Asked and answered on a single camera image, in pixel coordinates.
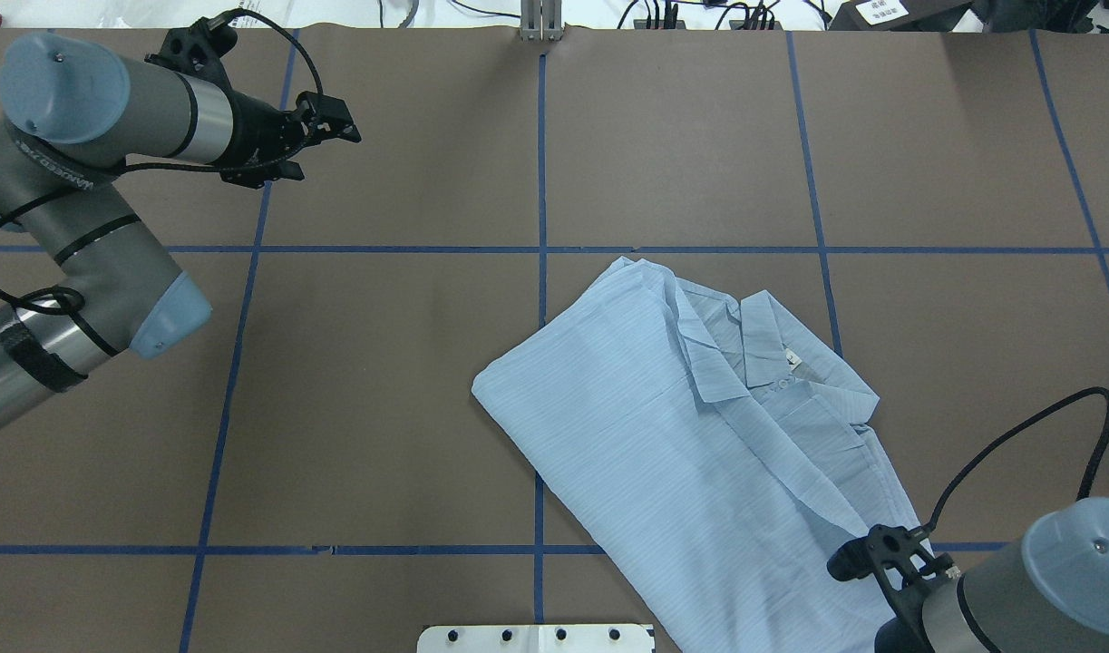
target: white sticker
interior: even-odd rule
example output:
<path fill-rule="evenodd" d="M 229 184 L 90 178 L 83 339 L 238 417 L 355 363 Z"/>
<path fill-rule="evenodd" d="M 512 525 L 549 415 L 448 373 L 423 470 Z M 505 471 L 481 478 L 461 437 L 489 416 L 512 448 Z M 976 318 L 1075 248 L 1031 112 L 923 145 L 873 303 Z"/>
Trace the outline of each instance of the white sticker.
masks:
<path fill-rule="evenodd" d="M 795 356 L 795 351 L 790 350 L 790 348 L 784 347 L 783 355 L 787 357 L 787 368 L 790 371 L 794 371 L 803 363 L 803 358 Z"/>
<path fill-rule="evenodd" d="M 868 21 L 868 24 L 881 24 L 897 18 L 909 16 L 902 0 L 871 0 L 856 6 L 856 11 L 861 12 L 861 18 Z"/>

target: light blue shirt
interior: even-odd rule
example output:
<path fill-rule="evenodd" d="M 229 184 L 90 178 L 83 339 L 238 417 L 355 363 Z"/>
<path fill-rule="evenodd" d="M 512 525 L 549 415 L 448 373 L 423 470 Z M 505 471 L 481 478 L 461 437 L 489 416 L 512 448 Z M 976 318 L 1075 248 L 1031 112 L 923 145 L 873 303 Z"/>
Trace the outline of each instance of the light blue shirt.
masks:
<path fill-rule="evenodd" d="M 872 651 L 892 619 L 824 568 L 919 523 L 865 426 L 877 396 L 769 293 L 621 257 L 475 396 L 683 651 Z"/>

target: white metal bracket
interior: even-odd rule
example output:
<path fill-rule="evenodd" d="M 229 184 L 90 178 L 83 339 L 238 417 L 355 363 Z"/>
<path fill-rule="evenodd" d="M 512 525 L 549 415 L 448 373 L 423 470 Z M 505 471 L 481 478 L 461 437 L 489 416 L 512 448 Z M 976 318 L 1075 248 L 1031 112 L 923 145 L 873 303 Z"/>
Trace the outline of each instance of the white metal bracket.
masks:
<path fill-rule="evenodd" d="M 639 624 L 433 626 L 417 653 L 654 653 L 654 629 Z"/>
<path fill-rule="evenodd" d="M 562 0 L 521 0 L 522 41 L 559 41 L 562 24 Z"/>

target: shirt tag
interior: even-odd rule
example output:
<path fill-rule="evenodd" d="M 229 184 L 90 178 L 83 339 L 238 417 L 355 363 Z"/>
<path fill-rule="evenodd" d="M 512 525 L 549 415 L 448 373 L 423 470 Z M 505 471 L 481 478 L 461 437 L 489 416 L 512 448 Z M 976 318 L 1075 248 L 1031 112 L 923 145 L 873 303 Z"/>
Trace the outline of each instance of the shirt tag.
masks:
<path fill-rule="evenodd" d="M 783 355 L 787 357 L 787 368 L 790 371 L 795 371 L 795 368 L 800 367 L 803 359 L 800 356 L 795 356 L 795 351 L 790 350 L 790 348 L 783 348 Z"/>
<path fill-rule="evenodd" d="M 868 24 L 881 24 L 897 18 L 906 17 L 909 12 L 902 4 L 902 0 L 871 0 L 856 6 L 856 11 L 861 12 Z"/>

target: gray cable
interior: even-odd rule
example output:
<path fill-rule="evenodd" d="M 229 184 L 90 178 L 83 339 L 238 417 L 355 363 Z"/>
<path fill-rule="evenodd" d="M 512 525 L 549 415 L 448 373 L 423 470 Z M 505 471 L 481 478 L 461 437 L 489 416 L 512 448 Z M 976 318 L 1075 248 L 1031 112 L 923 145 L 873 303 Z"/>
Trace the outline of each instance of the gray cable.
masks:
<path fill-rule="evenodd" d="M 406 27 L 413 24 L 414 18 L 417 18 L 417 8 L 420 8 L 420 0 L 411 0 L 409 3 L 409 16 L 406 16 L 404 21 L 400 21 L 397 29 L 406 29 Z"/>

